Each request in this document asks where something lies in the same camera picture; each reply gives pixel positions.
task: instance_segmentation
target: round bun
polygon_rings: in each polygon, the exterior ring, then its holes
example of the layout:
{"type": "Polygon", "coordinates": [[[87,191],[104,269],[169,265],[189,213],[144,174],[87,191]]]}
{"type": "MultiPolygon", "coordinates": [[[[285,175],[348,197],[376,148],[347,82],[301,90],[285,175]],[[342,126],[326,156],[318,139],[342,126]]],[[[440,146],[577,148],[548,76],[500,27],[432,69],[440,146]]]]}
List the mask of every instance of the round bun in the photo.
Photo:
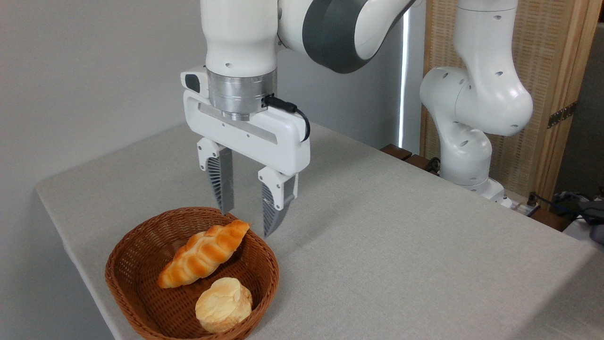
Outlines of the round bun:
{"type": "Polygon", "coordinates": [[[225,332],[252,312],[252,295],[236,278],[221,278],[203,292],[195,316],[210,333],[225,332]]]}

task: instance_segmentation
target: light strip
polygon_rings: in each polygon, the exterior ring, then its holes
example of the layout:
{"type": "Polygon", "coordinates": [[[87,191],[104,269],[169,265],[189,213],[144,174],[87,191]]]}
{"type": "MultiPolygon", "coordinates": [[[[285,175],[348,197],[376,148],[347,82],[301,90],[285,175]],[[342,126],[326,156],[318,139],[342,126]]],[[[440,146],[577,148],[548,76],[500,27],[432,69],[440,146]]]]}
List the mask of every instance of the light strip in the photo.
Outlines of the light strip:
{"type": "Polygon", "coordinates": [[[399,114],[399,148],[403,147],[403,122],[405,119],[405,87],[409,60],[409,11],[403,15],[403,56],[400,71],[400,114],[399,114]]]}

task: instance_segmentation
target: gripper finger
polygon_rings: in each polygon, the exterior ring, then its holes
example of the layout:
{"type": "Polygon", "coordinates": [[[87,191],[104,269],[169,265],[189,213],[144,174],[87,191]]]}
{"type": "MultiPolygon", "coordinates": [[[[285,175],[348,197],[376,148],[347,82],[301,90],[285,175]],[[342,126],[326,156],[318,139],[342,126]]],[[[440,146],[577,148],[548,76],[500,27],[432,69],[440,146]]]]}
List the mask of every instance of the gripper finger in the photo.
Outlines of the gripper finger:
{"type": "Polygon", "coordinates": [[[227,214],[234,207],[233,152],[203,138],[198,143],[199,167],[208,172],[218,208],[227,214]]]}
{"type": "Polygon", "coordinates": [[[285,176],[271,168],[258,172],[262,182],[262,215],[264,235],[272,234],[288,212],[289,204],[297,196],[298,174],[285,176]]]}

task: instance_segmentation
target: twisted bread roll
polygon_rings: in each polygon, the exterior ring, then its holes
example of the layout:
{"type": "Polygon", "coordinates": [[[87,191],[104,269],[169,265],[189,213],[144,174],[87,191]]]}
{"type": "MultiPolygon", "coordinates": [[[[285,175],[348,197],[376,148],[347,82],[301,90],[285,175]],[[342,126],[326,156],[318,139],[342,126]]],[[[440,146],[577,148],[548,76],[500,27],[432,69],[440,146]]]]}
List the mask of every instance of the twisted bread roll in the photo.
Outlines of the twisted bread roll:
{"type": "Polygon", "coordinates": [[[248,229],[249,223],[235,220],[224,227],[212,226],[191,236],[159,274],[157,284],[162,288],[175,288],[212,274],[231,258],[248,229]]]}

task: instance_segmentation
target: woven screen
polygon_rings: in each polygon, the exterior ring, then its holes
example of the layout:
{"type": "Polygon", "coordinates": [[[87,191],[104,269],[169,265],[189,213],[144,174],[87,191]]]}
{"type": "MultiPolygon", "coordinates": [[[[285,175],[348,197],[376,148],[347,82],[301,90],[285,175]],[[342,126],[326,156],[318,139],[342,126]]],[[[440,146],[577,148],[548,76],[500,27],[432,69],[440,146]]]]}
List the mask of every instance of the woven screen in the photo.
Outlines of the woven screen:
{"type": "MultiPolygon", "coordinates": [[[[464,68],[453,49],[456,0],[428,0],[425,72],[438,66],[464,68]]],[[[533,97],[533,116],[519,134],[489,136],[493,145],[490,176],[506,189],[527,195],[535,183],[540,149],[560,72],[573,0],[520,0],[513,36],[513,60],[533,97]]],[[[439,137],[432,118],[422,113],[422,155],[438,157],[439,137]]]]}

